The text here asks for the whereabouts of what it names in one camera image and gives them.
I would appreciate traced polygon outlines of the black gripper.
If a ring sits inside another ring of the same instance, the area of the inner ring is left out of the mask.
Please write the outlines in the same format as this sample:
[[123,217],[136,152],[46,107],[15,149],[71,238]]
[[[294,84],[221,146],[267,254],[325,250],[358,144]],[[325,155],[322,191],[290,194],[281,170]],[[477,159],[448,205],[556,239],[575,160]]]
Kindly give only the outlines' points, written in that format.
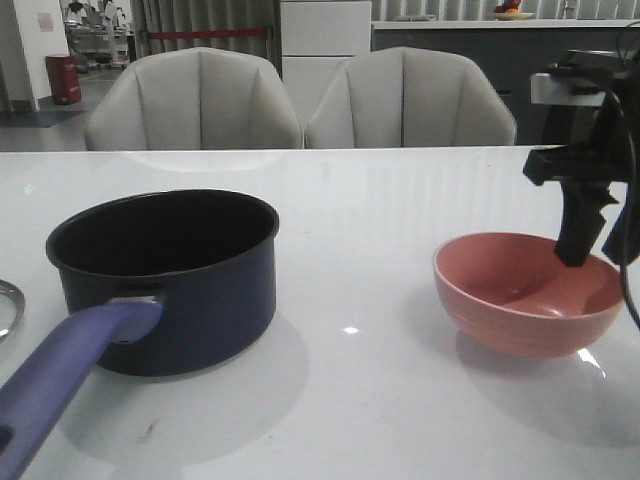
[[590,255],[617,200],[609,182],[629,184],[625,204],[603,247],[613,263],[639,258],[639,67],[583,65],[572,54],[532,78],[544,104],[595,107],[585,139],[529,152],[524,175],[535,185],[561,181],[563,212],[555,254],[568,267]]

